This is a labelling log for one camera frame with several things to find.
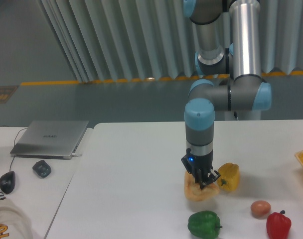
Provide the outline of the person's white sleeve forearm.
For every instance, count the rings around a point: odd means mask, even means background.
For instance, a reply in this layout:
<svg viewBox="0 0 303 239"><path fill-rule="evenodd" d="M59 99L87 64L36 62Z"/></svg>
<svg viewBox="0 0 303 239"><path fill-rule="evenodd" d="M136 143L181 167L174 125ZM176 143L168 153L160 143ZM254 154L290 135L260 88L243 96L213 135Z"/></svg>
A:
<svg viewBox="0 0 303 239"><path fill-rule="evenodd" d="M0 192L0 239L33 238L26 214Z"/></svg>

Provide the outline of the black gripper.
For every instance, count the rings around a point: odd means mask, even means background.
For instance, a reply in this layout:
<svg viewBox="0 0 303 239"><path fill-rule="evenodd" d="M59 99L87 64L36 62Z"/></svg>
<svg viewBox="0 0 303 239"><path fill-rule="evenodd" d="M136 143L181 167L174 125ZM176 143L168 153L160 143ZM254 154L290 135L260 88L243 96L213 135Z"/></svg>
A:
<svg viewBox="0 0 303 239"><path fill-rule="evenodd" d="M221 174L213 169L213 150L203 156L191 153L191 148L187 148L186 155L181 159L187 173L191 174L195 183L199 183L200 189L204 189L218 180Z"/></svg>

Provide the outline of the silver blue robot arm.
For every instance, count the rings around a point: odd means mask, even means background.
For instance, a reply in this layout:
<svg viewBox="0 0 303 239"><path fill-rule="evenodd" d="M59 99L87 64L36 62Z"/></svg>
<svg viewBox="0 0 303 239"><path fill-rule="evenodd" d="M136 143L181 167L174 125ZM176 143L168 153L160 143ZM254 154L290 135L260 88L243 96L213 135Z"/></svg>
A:
<svg viewBox="0 0 303 239"><path fill-rule="evenodd" d="M222 13L231 17L232 45L224 48L212 37L195 54L201 75L228 74L231 82L214 86L209 80L197 80L190 87L184 110L186 154L181 161L204 189L220 177L212 166L215 113L268 110L272 90L261 75L258 0L185 0L183 12L211 33Z"/></svg>

